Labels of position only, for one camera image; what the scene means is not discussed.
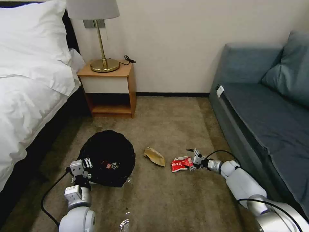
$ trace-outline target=table lamp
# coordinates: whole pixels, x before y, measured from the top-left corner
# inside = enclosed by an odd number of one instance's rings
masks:
[[[67,0],[67,11],[72,19],[93,20],[99,38],[102,59],[91,62],[91,69],[95,72],[112,72],[119,68],[119,62],[106,59],[102,44],[98,19],[111,19],[119,16],[116,0]]]

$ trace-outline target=brass lamp base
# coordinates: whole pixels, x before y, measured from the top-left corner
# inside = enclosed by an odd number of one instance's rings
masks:
[[[92,71],[98,73],[108,73],[117,70],[120,67],[120,64],[117,60],[114,59],[100,59],[91,62],[90,67]]]

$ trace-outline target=floor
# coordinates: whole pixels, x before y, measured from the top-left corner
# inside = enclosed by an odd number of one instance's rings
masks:
[[[43,193],[78,157],[86,140],[102,130],[115,130],[130,140],[136,165],[130,181],[122,188],[92,187],[92,210],[96,212],[96,232],[119,231],[129,218],[125,232],[133,231],[257,231],[252,215],[237,205],[222,176],[206,169],[171,172],[175,157],[229,149],[207,98],[138,97],[134,119],[79,118],[63,129],[40,170],[51,180],[31,181],[14,208],[4,231],[58,231],[40,210]],[[153,164],[143,156],[146,147],[159,151],[166,167]],[[231,159],[218,154],[223,160]],[[67,213],[64,189],[70,186],[67,175],[45,200],[47,210],[58,221]]]

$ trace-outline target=bed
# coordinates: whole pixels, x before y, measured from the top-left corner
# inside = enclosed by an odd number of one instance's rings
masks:
[[[30,3],[33,2],[0,2],[0,8],[15,8]],[[36,60],[36,56],[33,56],[33,59],[23,61],[22,65],[8,75],[11,72],[8,68],[11,65],[9,58],[10,55],[14,55],[15,51],[10,51],[8,59],[0,63],[0,128],[2,129],[0,197],[4,199],[0,227],[31,178],[39,173],[38,167],[41,161],[68,119],[71,116],[90,114],[76,75],[76,70],[83,64],[78,54],[77,40],[67,12],[64,12],[62,20],[65,25],[67,47],[72,48],[70,50],[72,58],[66,65],[58,60],[53,62],[44,57]],[[0,41],[2,54],[6,51],[3,47],[5,46],[2,44],[1,47]],[[23,57],[26,52],[21,53],[19,57]],[[22,69],[23,65],[27,67],[27,70]],[[63,86],[56,85],[57,78],[62,77],[61,75],[68,70],[72,70],[73,80],[67,78],[71,89],[64,89]],[[30,71],[31,78],[25,78],[26,75],[23,72]],[[50,76],[55,80],[46,84],[44,83],[46,79],[42,80],[41,76],[37,75],[39,79],[36,79],[36,72],[38,74],[51,72]]]

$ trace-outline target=sofa cushion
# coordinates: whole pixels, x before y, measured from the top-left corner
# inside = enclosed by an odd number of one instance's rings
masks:
[[[309,107],[309,34],[292,31],[281,62],[270,69],[262,83]]]
[[[261,84],[222,84],[229,101],[309,215],[309,110]]]

